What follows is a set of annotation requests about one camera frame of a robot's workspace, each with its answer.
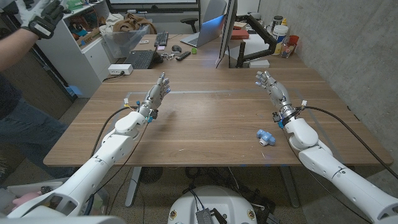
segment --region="person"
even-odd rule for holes
[[[0,40],[0,72],[17,63],[39,38],[49,39],[63,17],[58,0],[41,0],[31,10],[23,0],[15,3],[21,28]],[[0,74],[0,142],[16,145],[23,155],[54,178],[72,174],[72,167],[47,167],[44,157],[67,126],[28,104],[20,90]]]

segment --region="wooden table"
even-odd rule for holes
[[[189,45],[168,41],[164,52],[178,44],[183,52]],[[155,35],[146,35],[136,49],[151,49]],[[276,108],[265,90],[257,87],[258,69],[228,69],[228,56],[219,68],[215,62],[220,39],[197,49],[182,62],[164,60],[150,70],[104,82],[44,159],[48,166],[81,166],[90,157],[97,135],[106,119],[119,109],[123,98],[142,100],[161,72],[170,78],[172,92],[159,108],[159,117],[141,139],[129,166],[281,166],[300,165],[283,132],[272,120]],[[239,45],[231,41],[230,46]],[[330,86],[293,54],[284,59],[267,56],[271,75],[288,89],[294,106],[302,98],[308,105],[328,110],[346,121],[387,164],[392,157],[349,111]],[[120,118],[127,115],[123,111]],[[318,111],[305,110],[301,117],[319,134],[335,157],[347,165],[378,164],[370,153],[335,119]],[[256,138],[264,129],[276,138],[275,146],[262,147]]]

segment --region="keyboard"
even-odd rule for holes
[[[135,50],[124,63],[131,64],[133,69],[148,69],[152,65],[154,51],[151,50]]]
[[[198,38],[190,40],[190,41],[188,41],[188,43],[196,46],[196,45],[198,45]]]
[[[156,46],[166,46],[167,45],[167,39],[169,38],[169,33],[168,32],[161,32],[156,35],[156,40],[154,47]]]

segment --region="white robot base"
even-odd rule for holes
[[[236,224],[256,224],[257,219],[252,205],[240,194],[231,189],[220,186],[203,186],[193,189],[194,193],[202,202],[204,208],[217,211],[225,218],[228,223]],[[202,210],[201,203],[191,192],[185,193],[172,205],[169,213],[168,224],[189,224],[198,223],[196,212],[197,205]],[[219,221],[215,216],[211,216],[214,224]]]

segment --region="office chair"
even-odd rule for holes
[[[224,14],[226,8],[226,1],[224,0],[210,0],[209,5],[207,5],[207,9],[205,12],[205,16],[203,18],[203,22],[210,21],[214,18],[217,18]],[[197,18],[187,18],[182,19],[181,22],[191,25],[193,33],[196,33],[197,30],[195,28],[195,22],[198,21]]]

